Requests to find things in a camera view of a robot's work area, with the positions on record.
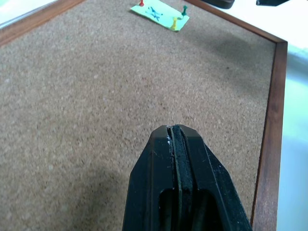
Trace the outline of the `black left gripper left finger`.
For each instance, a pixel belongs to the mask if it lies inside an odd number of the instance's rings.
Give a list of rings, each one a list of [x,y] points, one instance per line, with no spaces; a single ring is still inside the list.
[[[133,167],[122,231],[180,231],[180,126],[154,130]]]

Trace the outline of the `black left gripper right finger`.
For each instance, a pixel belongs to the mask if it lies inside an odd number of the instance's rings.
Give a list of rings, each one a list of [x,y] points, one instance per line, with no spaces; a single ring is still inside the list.
[[[172,127],[177,182],[175,231],[252,231],[223,164],[192,128]]]

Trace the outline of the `light green paper note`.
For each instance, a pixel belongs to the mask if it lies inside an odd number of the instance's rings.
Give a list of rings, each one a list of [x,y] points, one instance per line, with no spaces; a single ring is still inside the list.
[[[190,19],[188,15],[183,17],[181,15],[182,12],[172,8],[160,0],[144,0],[143,7],[137,4],[130,9],[134,13],[144,16],[168,29],[170,29],[173,24],[173,18],[176,17],[178,20],[177,28],[175,31],[180,31]]]

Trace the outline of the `dark rounded object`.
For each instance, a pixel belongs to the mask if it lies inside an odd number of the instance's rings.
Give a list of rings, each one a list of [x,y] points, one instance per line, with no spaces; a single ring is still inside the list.
[[[201,0],[201,1],[221,9],[230,9],[235,2],[235,0]]]

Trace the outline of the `black flat object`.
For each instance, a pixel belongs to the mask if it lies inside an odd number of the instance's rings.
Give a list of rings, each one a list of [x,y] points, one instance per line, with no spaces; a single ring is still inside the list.
[[[289,0],[256,0],[257,6],[272,6],[276,7],[281,4],[284,4],[285,2],[288,2]]]

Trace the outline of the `cork board with wooden frame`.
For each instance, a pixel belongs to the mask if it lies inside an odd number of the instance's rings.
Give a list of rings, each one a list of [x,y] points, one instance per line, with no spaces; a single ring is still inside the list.
[[[0,29],[0,231],[121,231],[151,133],[192,128],[276,231],[287,42],[200,0],[60,0]]]

